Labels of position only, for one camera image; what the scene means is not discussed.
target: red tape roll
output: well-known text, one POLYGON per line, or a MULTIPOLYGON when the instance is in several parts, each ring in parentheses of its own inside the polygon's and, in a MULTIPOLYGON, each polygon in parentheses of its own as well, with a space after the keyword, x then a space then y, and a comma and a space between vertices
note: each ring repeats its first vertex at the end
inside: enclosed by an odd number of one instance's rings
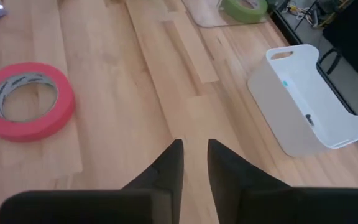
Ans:
POLYGON ((73 115, 73 90, 64 74, 42 63, 20 63, 0 70, 0 137, 9 141, 29 142, 46 138, 62 129, 73 115), (57 99, 49 112, 31 121, 9 121, 2 105, 11 91, 28 83, 44 83, 54 87, 57 99))

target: black chair leg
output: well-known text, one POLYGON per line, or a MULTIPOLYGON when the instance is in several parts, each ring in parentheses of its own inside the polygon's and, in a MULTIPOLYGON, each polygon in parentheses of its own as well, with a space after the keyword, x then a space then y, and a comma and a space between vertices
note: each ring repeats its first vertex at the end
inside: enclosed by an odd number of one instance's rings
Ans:
POLYGON ((321 59, 318 61, 319 64, 321 64, 323 62, 323 60, 325 60, 328 55, 332 54, 332 53, 336 53, 334 62, 331 64, 331 66, 329 67, 328 71, 327 71, 327 75, 331 74, 334 69, 337 67, 337 65, 339 64, 339 61, 342 58, 342 54, 340 53, 340 51, 338 51, 337 49, 335 49, 334 47, 331 48, 330 50, 328 50, 322 57, 321 59))

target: masking tape roll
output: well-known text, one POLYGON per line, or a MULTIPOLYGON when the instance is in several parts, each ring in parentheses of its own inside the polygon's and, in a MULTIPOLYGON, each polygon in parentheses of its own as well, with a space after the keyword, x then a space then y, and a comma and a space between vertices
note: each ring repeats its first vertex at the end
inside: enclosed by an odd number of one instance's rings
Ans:
POLYGON ((64 74, 42 63, 20 63, 0 70, 0 137, 14 142, 30 142, 46 138, 62 129, 73 115, 73 90, 64 74), (43 83, 57 92, 53 106, 39 118, 29 121, 11 121, 4 117, 5 97, 16 88, 43 83))
POLYGON ((267 12, 266 0, 222 0, 221 7, 226 14, 246 24, 261 22, 267 12))

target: wooden table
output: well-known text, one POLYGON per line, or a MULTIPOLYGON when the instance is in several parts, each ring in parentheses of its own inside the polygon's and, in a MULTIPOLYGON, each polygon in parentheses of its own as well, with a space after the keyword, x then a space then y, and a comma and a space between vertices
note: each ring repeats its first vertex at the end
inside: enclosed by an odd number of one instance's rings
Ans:
MULTIPOLYGON (((290 185, 358 187, 358 143, 288 157, 246 81, 267 49, 286 45, 269 21, 201 29, 180 0, 5 0, 0 68, 43 62, 67 74, 76 115, 54 136, 0 139, 0 203, 30 189, 119 189, 173 141, 185 144, 181 223, 218 223, 207 140, 215 138, 290 185)), ((30 116, 46 91, 17 93, 30 116)))

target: white plastic bin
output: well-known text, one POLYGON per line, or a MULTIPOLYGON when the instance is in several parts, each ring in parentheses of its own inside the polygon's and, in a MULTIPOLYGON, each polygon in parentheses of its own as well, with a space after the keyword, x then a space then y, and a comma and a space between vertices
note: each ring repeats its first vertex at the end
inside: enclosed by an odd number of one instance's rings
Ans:
POLYGON ((305 156, 358 141, 358 116, 350 114, 318 73, 311 45, 270 49, 248 87, 282 149, 305 156), (272 59, 275 54, 290 56, 272 59))

